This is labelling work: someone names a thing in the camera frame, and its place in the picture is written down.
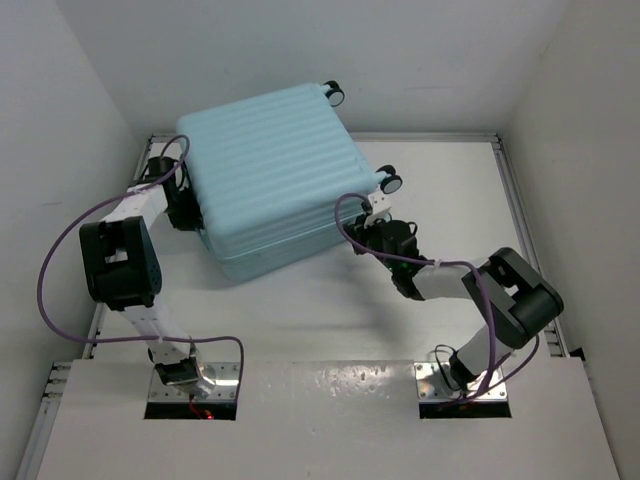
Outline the light blue hard suitcase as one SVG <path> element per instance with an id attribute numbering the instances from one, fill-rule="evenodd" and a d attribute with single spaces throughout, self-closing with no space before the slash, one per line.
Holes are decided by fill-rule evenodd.
<path id="1" fill-rule="evenodd" d="M 357 200 L 397 191 L 391 165 L 373 169 L 336 114 L 339 84 L 306 83 L 180 117 L 200 237 L 222 272 L 245 282 L 342 242 L 336 223 Z"/>

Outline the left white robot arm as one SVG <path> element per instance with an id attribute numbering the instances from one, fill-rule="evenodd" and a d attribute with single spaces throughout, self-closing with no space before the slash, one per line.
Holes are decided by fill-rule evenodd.
<path id="1" fill-rule="evenodd" d="M 80 227 L 79 239 L 90 296 L 120 313 L 146 338 L 155 371 L 163 384 L 193 392 L 204 384 L 193 340 L 162 304 L 162 272 L 149 228 L 165 214 L 174 229 L 204 228 L 191 187 L 181 181 L 185 167 L 168 180 L 129 196 L 98 222 Z"/>

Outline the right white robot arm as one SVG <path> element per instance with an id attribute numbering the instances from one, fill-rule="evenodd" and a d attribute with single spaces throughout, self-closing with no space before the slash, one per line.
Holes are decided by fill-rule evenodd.
<path id="1" fill-rule="evenodd" d="M 466 392 L 489 365 L 522 349 L 564 311 L 557 290 L 518 252 L 502 247 L 485 260 L 436 261 L 418 248 L 417 225 L 360 216 L 344 227 L 354 252 L 372 254 L 391 274 L 399 293 L 415 301 L 470 300 L 485 325 L 449 357 L 446 386 Z"/>

